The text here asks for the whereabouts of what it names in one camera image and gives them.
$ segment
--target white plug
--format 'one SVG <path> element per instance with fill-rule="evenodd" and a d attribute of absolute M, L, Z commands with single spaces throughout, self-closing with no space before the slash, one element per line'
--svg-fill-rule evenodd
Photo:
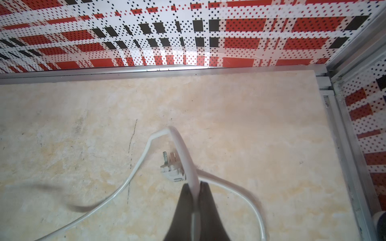
<path fill-rule="evenodd" d="M 184 169 L 182 168 L 182 163 L 177 161 L 175 153 L 170 153 L 170 160 L 168 159 L 168 154 L 166 152 L 163 154 L 164 165 L 161 166 L 161 173 L 172 182 L 186 180 L 186 175 L 184 173 Z"/>

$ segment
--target beige marble floor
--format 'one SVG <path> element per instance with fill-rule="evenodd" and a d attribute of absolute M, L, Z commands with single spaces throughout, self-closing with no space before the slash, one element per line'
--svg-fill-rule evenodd
<path fill-rule="evenodd" d="M 198 168 L 250 190 L 269 239 L 359 240 L 312 71 L 0 86 L 0 240 L 71 222 L 129 175 L 173 125 Z M 168 137 L 107 207 L 57 240 L 162 240 L 182 183 L 159 172 Z M 258 240 L 237 196 L 211 187 L 233 241 Z"/>

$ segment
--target white power cord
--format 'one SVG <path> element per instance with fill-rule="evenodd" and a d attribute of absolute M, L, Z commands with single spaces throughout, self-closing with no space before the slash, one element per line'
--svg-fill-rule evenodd
<path fill-rule="evenodd" d="M 125 182 L 113 194 L 111 194 L 108 198 L 106 198 L 98 206 L 96 206 L 94 209 L 92 209 L 91 211 L 87 212 L 86 214 L 84 214 L 80 218 L 76 219 L 75 221 L 67 224 L 64 227 L 61 227 L 60 229 L 58 229 L 58 230 L 56 230 L 56 231 L 54 231 L 54 232 L 52 232 L 50 234 L 47 234 L 44 237 L 41 237 L 41 238 L 37 239 L 36 241 L 49 240 L 50 238 L 58 235 L 59 233 L 69 230 L 70 228 L 76 226 L 81 221 L 83 221 L 86 218 L 88 218 L 91 214 L 95 213 L 98 209 L 103 207 L 106 203 L 110 202 L 113 198 L 115 198 L 118 194 L 120 194 L 127 187 L 127 185 L 130 183 L 131 179 L 133 179 L 133 176 L 135 175 L 135 173 L 137 172 L 138 168 L 140 167 L 140 165 L 144 161 L 145 156 L 146 156 L 146 154 L 149 151 L 149 148 L 151 146 L 151 142 L 154 139 L 156 139 L 156 138 L 158 138 L 160 136 L 166 135 L 166 134 L 170 134 L 171 135 L 172 140 L 173 140 L 173 142 L 174 142 L 174 144 L 176 146 L 178 155 L 180 156 L 181 163 L 182 163 L 182 166 L 184 168 L 184 171 L 185 171 L 185 174 L 186 174 L 186 179 L 188 181 L 188 185 L 189 185 L 189 188 L 190 188 L 190 192 L 191 192 L 192 197 L 193 197 L 193 204 L 194 205 L 197 204 L 198 195 L 199 195 L 199 192 L 200 192 L 200 182 L 199 182 L 198 179 L 200 179 L 202 181 L 205 181 L 207 183 L 215 184 L 215 185 L 217 185 L 219 187 L 222 187 L 222 188 L 224 188 L 226 190 L 234 192 L 235 194 L 237 194 L 240 197 L 242 197 L 242 199 L 247 201 L 247 203 L 254 210 L 254 212 L 256 214 L 256 217 L 257 217 L 257 221 L 259 222 L 260 240 L 261 241 L 266 241 L 266 234 L 265 234 L 264 223 L 263 223 L 262 217 L 260 215 L 260 212 L 257 209 L 256 205 L 253 203 L 253 201 L 251 199 L 249 199 L 247 196 L 245 196 L 242 192 L 234 189 L 233 187 L 225 184 L 224 182 L 215 180 L 215 179 L 210 178 L 208 176 L 202 176 L 201 175 L 199 177 L 198 174 L 197 174 L 197 170 L 194 167 L 194 163 L 193 163 L 193 161 L 192 161 L 192 159 L 190 157 L 189 151 L 188 151 L 188 149 L 187 149 L 187 147 L 186 147 L 186 145 L 185 145 L 181 135 L 179 134 L 178 130 L 175 127 L 172 127 L 172 126 L 169 126 L 169 127 L 165 128 L 165 129 L 162 129 L 162 130 L 160 130 L 158 132 L 155 132 L 155 133 L 150 135 L 150 137 L 149 137 L 149 139 L 148 139 L 148 141 L 146 143 L 145 150 L 142 153 L 141 157 L 139 158 L 139 160 L 138 160 L 137 164 L 135 165 L 134 169 L 130 173 L 129 177 L 125 180 Z M 194 237 L 193 233 L 195 233 L 197 231 L 199 233 L 199 229 L 200 229 L 200 227 L 198 226 L 198 230 L 195 230 L 194 232 L 192 232 L 192 235 L 193 235 L 192 236 L 192 240 L 195 240 L 197 238 L 197 236 L 196 236 L 196 238 Z"/>

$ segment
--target cable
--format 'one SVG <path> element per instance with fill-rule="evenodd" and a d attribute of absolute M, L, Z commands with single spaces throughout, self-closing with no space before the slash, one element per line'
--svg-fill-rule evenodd
<path fill-rule="evenodd" d="M 120 194 L 127 187 L 127 185 L 130 183 L 130 181 L 133 178 L 134 174 L 137 172 L 139 166 L 142 164 L 143 160 L 145 159 L 145 156 L 146 156 L 147 152 L 150 149 L 151 142 L 154 139 L 156 139 L 156 138 L 158 138 L 160 136 L 166 135 L 167 133 L 168 133 L 168 131 L 166 129 L 163 129 L 161 131 L 158 131 L 158 132 L 153 133 L 153 134 L 150 135 L 149 139 L 147 140 L 145 150 L 142 153 L 141 157 L 139 158 L 139 160 L 138 160 L 137 164 L 135 165 L 134 169 L 130 173 L 129 177 L 126 179 L 126 181 L 113 194 L 111 194 L 108 198 L 106 198 L 106 200 L 101 202 L 98 206 L 96 206 L 94 209 L 92 209 L 91 211 L 87 212 L 86 214 L 84 214 L 83 216 L 78 218 L 77 220 L 67 224 L 64 227 L 61 227 L 60 229 L 58 229 L 58 230 L 56 230 L 56 231 L 54 231 L 54 232 L 52 232 L 50 234 L 45 235 L 44 237 L 41 237 L 41 238 L 37 239 L 36 241 L 48 240 L 48 239 L 58 235 L 61 232 L 69 230 L 70 228 L 74 227 L 75 225 L 77 225 L 81 221 L 83 221 L 86 218 L 88 218 L 91 214 L 95 213 L 98 209 L 103 207 L 106 203 L 110 202 L 113 198 L 115 198 L 118 194 Z"/>
<path fill-rule="evenodd" d="M 214 178 L 211 178 L 208 175 L 204 175 L 203 174 L 204 172 L 202 172 L 200 170 L 197 170 L 197 172 L 199 172 L 198 173 L 198 179 L 199 180 L 207 182 L 207 183 L 214 184 L 214 185 L 219 186 L 219 187 L 222 187 L 225 190 L 228 190 L 228 191 L 238 195 L 242 199 L 244 199 L 250 205 L 250 207 L 253 209 L 253 211 L 254 211 L 254 213 L 255 213 L 255 215 L 257 217 L 257 221 L 259 223 L 259 228 L 260 228 L 260 240 L 261 241 L 266 241 L 267 240 L 266 233 L 265 233 L 264 222 L 263 222 L 263 219 L 261 217 L 261 214 L 260 214 L 259 210 L 257 209 L 256 205 L 253 203 L 253 201 L 249 197 L 247 197 L 241 191 L 239 191 L 239 190 L 231 187 L 230 185 L 226 184 L 225 182 L 220 181 L 219 178 L 217 178 L 217 180 L 215 180 Z"/>
<path fill-rule="evenodd" d="M 215 184 L 215 185 L 217 185 L 219 187 L 222 187 L 222 188 L 224 188 L 226 190 L 229 190 L 231 192 L 234 192 L 235 194 L 239 195 L 242 199 L 244 199 L 252 207 L 252 209 L 254 210 L 254 212 L 255 212 L 255 214 L 257 216 L 257 221 L 259 222 L 261 241 L 266 241 L 264 223 L 263 223 L 262 217 L 260 215 L 260 212 L 257 209 L 257 207 L 254 205 L 254 203 L 247 196 L 245 196 L 243 193 L 241 193 L 240 191 L 232 188 L 230 185 L 227 185 L 227 184 L 225 184 L 222 181 L 216 181 L 215 179 L 210 178 L 208 176 L 203 176 L 203 175 L 198 176 L 197 171 L 199 171 L 199 170 L 196 170 L 196 168 L 194 167 L 194 163 L 193 163 L 193 161 L 192 161 L 192 159 L 190 157 L 189 151 L 188 151 L 188 149 L 187 149 L 187 147 L 186 147 L 186 145 L 185 145 L 181 135 L 179 134 L 178 130 L 175 127 L 173 127 L 173 126 L 169 126 L 169 127 L 165 128 L 165 129 L 162 129 L 162 130 L 160 130 L 158 132 L 155 132 L 155 133 L 150 135 L 149 139 L 147 140 L 147 143 L 146 143 L 146 146 L 145 146 L 145 150 L 143 151 L 141 157 L 139 158 L 137 164 L 135 165 L 134 169 L 130 173 L 129 177 L 125 180 L 125 182 L 113 194 L 111 194 L 103 202 L 101 202 L 99 205 L 97 205 L 94 209 L 92 209 L 91 211 L 87 212 L 83 216 L 79 217 L 75 221 L 73 221 L 73 222 L 67 224 L 66 226 L 61 227 L 60 229 L 58 229 L 58 230 L 56 230 L 56 231 L 54 231 L 54 232 L 52 232 L 50 234 L 47 234 L 44 237 L 41 237 L 41 238 L 39 238 L 39 239 L 37 239 L 35 241 L 48 240 L 48 239 L 58 235 L 61 232 L 69 230 L 70 228 L 74 227 L 75 225 L 77 225 L 81 221 L 83 221 L 86 218 L 88 218 L 91 214 L 95 213 L 98 209 L 103 207 L 105 204 L 107 204 L 113 198 L 115 198 L 118 194 L 120 194 L 127 187 L 127 185 L 130 183 L 130 181 L 133 179 L 133 176 L 135 175 L 135 173 L 137 172 L 138 168 L 140 167 L 140 165 L 144 161 L 145 156 L 146 156 L 147 152 L 150 149 L 151 142 L 154 139 L 156 139 L 156 138 L 158 138 L 160 136 L 166 135 L 166 134 L 170 134 L 171 135 L 172 140 L 173 140 L 173 142 L 174 142 L 174 144 L 176 146 L 177 152 L 178 152 L 178 154 L 180 156 L 181 163 L 182 163 L 182 166 L 183 166 L 185 174 L 186 174 L 186 180 L 188 181 L 189 188 L 190 188 L 192 196 L 193 196 L 193 200 L 194 201 L 198 200 L 198 194 L 200 192 L 200 183 L 198 181 L 199 179 L 203 180 L 205 182 L 208 182 L 208 183 Z"/>

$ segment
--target metal corner frame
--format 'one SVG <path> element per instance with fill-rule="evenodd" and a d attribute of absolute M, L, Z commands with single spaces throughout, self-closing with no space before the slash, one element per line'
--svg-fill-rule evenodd
<path fill-rule="evenodd" d="M 63 81 L 110 80 L 152 77 L 193 76 L 209 74 L 256 73 L 271 71 L 313 70 L 317 76 L 327 73 L 324 64 L 218 68 L 210 66 L 163 65 L 92 68 L 77 70 L 41 71 L 0 74 L 0 84 L 56 83 Z"/>
<path fill-rule="evenodd" d="M 384 52 L 386 45 L 386 5 L 377 16 L 327 64 L 333 83 L 346 75 L 373 54 Z"/>
<path fill-rule="evenodd" d="M 369 175 L 368 173 L 364 175 L 364 173 L 360 171 L 362 168 L 358 168 L 358 163 L 364 161 L 364 158 L 360 149 L 355 146 L 355 144 L 358 145 L 358 143 L 354 142 L 356 140 L 353 141 L 352 139 L 353 131 L 350 130 L 350 128 L 352 128 L 351 124 L 347 124 L 347 110 L 344 107 L 340 94 L 334 95 L 334 91 L 332 90 L 321 91 L 320 93 L 326 102 L 328 123 L 334 138 L 361 239 L 363 241 L 377 241 L 378 239 L 372 221 L 372 214 L 380 211 L 381 208 L 371 179 L 369 180 L 371 182 L 370 185 L 374 191 L 375 201 L 378 206 L 374 203 L 369 205 L 368 191 L 371 192 L 371 189 L 365 189 L 363 187 L 365 186 L 364 182 L 368 181 L 368 179 L 364 180 L 363 177 L 366 178 L 369 177 Z"/>

